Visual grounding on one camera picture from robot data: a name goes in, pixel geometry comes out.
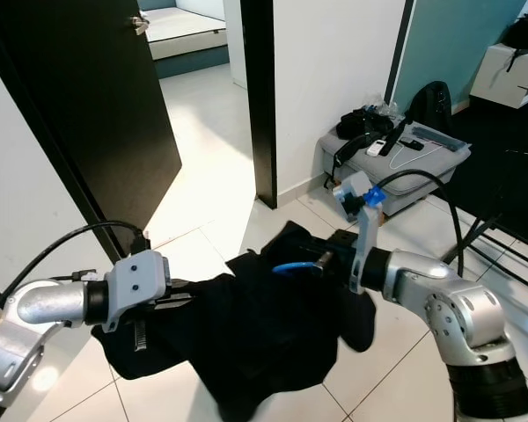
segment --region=blue tube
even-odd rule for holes
[[[280,275],[289,275],[291,271],[301,268],[313,268],[314,262],[290,262],[289,264],[282,264],[272,268],[272,273]]]

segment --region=black bag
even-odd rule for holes
[[[510,72],[514,61],[521,55],[528,54],[528,13],[509,27],[502,37],[502,43],[516,49],[507,68],[507,72]]]
[[[393,122],[387,116],[380,116],[360,108],[344,114],[336,125],[336,134],[341,139],[352,140],[368,132],[388,134],[393,129]]]
[[[405,113],[408,120],[453,136],[451,129],[451,98],[446,82],[435,81],[416,93]]]

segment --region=cable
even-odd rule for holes
[[[395,158],[397,158],[397,156],[399,155],[399,153],[400,153],[404,148],[405,148],[405,146],[404,146],[404,145],[401,145],[401,149],[400,149],[399,151],[397,151],[397,154],[395,154],[395,155],[393,156],[393,158],[391,159],[391,161],[389,162],[389,168],[390,168],[391,170],[397,170],[397,169],[401,168],[401,167],[404,166],[404,165],[410,164],[410,163],[412,163],[413,161],[416,161],[416,160],[418,160],[418,159],[420,159],[420,158],[423,158],[424,156],[429,156],[429,155],[432,154],[433,152],[438,151],[439,149],[441,149],[441,148],[442,148],[442,145],[440,145],[439,147],[436,147],[436,148],[434,148],[434,149],[431,149],[431,150],[430,150],[429,152],[427,152],[426,154],[422,154],[421,156],[418,156],[417,158],[413,158],[412,160],[408,160],[408,161],[406,161],[406,162],[403,163],[403,164],[399,164],[397,167],[392,167],[393,160],[394,160]]]
[[[396,173],[393,173],[391,176],[387,176],[386,178],[382,179],[377,183],[377,186],[379,188],[382,188],[386,185],[389,185],[391,182],[393,182],[397,178],[403,178],[405,176],[409,176],[412,174],[416,174],[418,176],[423,176],[434,183],[440,188],[440,192],[442,193],[442,196],[444,197],[444,200],[448,202],[448,205],[450,206],[450,212],[451,212],[451,219],[454,223],[454,230],[456,232],[456,248],[458,249],[458,275],[462,277],[464,275],[464,249],[462,247],[462,236],[461,236],[461,228],[459,227],[459,217],[458,217],[458,211],[456,210],[456,206],[451,201],[450,197],[448,196],[448,193],[446,191],[446,185],[442,180],[440,180],[438,177],[436,177],[434,174],[428,173],[424,170],[417,170],[417,169],[410,169],[410,170],[402,170],[398,171]]]
[[[292,270],[299,270],[302,268],[313,268],[314,266],[314,262],[290,262],[288,264],[281,264],[280,266],[275,266],[274,268],[272,268],[272,273],[286,275],[289,274]]]
[[[17,286],[23,281],[25,277],[44,259],[47,257],[48,254],[50,254],[52,251],[54,251],[56,248],[67,242],[68,240],[72,239],[73,237],[76,237],[78,235],[81,235],[87,231],[94,230],[94,229],[101,229],[103,227],[124,227],[126,229],[130,229],[135,233],[136,237],[143,237],[143,231],[139,229],[137,226],[129,223],[129,222],[118,222],[116,220],[106,221],[106,222],[96,222],[94,224],[89,224],[87,226],[83,226],[80,229],[76,229],[71,231],[70,233],[67,233],[60,239],[55,240],[51,245],[49,245],[45,250],[43,250],[42,253],[37,255],[29,264],[27,264],[26,268],[24,268],[21,273],[18,274],[18,276],[13,280],[12,283],[0,294],[0,308],[3,307],[3,305],[6,303],[6,299],[13,293],[13,291],[16,289]]]
[[[56,275],[55,277],[48,277],[48,279],[57,280],[57,281],[65,281],[65,280],[72,281],[72,276],[71,275]]]

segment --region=black backpack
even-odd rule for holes
[[[510,72],[514,61],[521,55],[528,54],[528,13],[509,27],[502,37],[502,43],[507,47],[516,49],[507,68],[507,72]]]
[[[418,121],[443,134],[453,136],[450,90],[446,82],[431,82],[418,91],[405,115],[408,120]]]

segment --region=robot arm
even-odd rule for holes
[[[350,288],[379,291],[426,323],[448,369],[459,421],[528,422],[526,380],[495,295],[439,260],[376,248],[381,207],[368,198],[370,189],[365,175],[357,173],[334,191],[360,229]],[[364,194],[366,199],[358,200]]]
[[[162,297],[171,287],[166,258],[143,251],[118,261],[105,280],[36,280],[15,290],[0,317],[0,416],[61,328],[86,323],[115,331],[126,310]]]

